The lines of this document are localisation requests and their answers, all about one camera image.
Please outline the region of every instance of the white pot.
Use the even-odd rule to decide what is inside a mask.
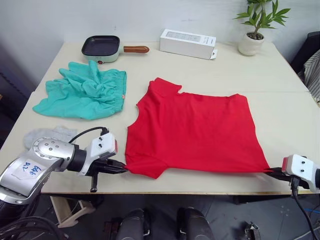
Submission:
[[[247,55],[247,56],[255,55],[260,51],[264,41],[265,41],[264,37],[261,40],[254,40],[248,37],[247,34],[245,34],[242,41],[239,42],[238,44],[238,50],[243,55]]]

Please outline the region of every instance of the striped cloth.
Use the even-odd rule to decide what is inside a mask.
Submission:
[[[304,69],[298,73],[311,95],[320,103],[320,50],[304,63]]]

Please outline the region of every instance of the label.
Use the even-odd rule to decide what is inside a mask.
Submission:
[[[43,165],[27,159],[11,175],[20,180],[35,179],[45,170]]]
[[[200,42],[201,37],[197,35],[191,35],[186,33],[179,33],[174,31],[168,31],[166,37],[174,38],[174,39],[181,39],[181,40],[188,40],[193,42]]]
[[[218,49],[215,48],[212,52],[210,59],[215,59],[217,57],[217,52],[218,52]]]

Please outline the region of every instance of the green leaf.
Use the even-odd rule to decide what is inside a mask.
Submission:
[[[272,2],[272,16],[275,16],[276,11],[277,11],[277,9],[276,9],[276,5],[275,5],[275,3],[274,3],[274,2]]]
[[[282,10],[278,11],[275,15],[279,16],[279,15],[282,15],[282,14],[286,14],[289,11],[290,11],[290,8],[285,8],[285,9],[282,9]]]
[[[261,26],[262,29],[276,29],[275,27],[273,26],[267,26],[267,25],[263,25]]]
[[[261,12],[259,12],[259,14],[258,14],[258,16],[257,16],[257,18],[258,18],[258,22],[257,22],[257,26],[261,26],[261,24],[262,24],[262,22],[263,22],[263,15],[264,15],[264,13],[263,13],[263,11],[261,11]]]
[[[262,11],[262,14],[261,14],[261,25],[264,25],[267,21],[267,16],[266,16],[266,12],[265,11]]]
[[[279,19],[279,18],[275,18],[275,19],[273,19],[275,22],[277,22],[278,24],[281,24],[281,25],[283,25],[284,26],[284,23],[282,22],[282,20],[281,19]]]
[[[251,3],[250,4],[250,6],[248,6],[248,14],[251,16],[251,14],[252,14],[252,11],[253,11],[253,9],[254,9],[254,4],[253,3]]]
[[[244,18],[248,18],[250,17],[250,15],[247,12],[243,12],[243,13],[238,13],[238,16],[244,17]]]
[[[272,13],[268,14],[268,16],[266,16],[266,20],[269,20],[271,18]]]
[[[246,18],[246,16],[238,16],[238,17],[235,17],[235,18],[232,18],[232,19],[243,19],[243,18]]]
[[[286,22],[285,20],[282,19],[282,16],[276,16],[275,19],[281,20],[282,22]]]
[[[259,4],[260,2],[257,0],[248,0],[248,4]]]
[[[250,17],[249,22],[252,24],[252,26],[256,25],[255,21]]]
[[[259,17],[258,17],[258,16],[259,16],[259,15],[257,15],[256,12],[254,12],[253,15],[252,15],[252,20],[253,20],[254,26],[256,26],[257,21],[259,20]]]
[[[278,9],[278,0],[274,2],[272,2],[272,16],[274,17],[276,15]]]
[[[253,24],[251,22],[249,22],[249,21],[245,21],[242,24],[253,26]]]
[[[261,16],[261,12],[259,12],[258,15],[256,16],[256,18],[255,18],[255,20],[254,20],[254,25],[256,25],[257,22],[259,21],[260,16]]]

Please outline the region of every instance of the white box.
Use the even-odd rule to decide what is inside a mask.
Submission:
[[[201,59],[215,59],[216,38],[184,31],[165,29],[160,36],[160,51]]]

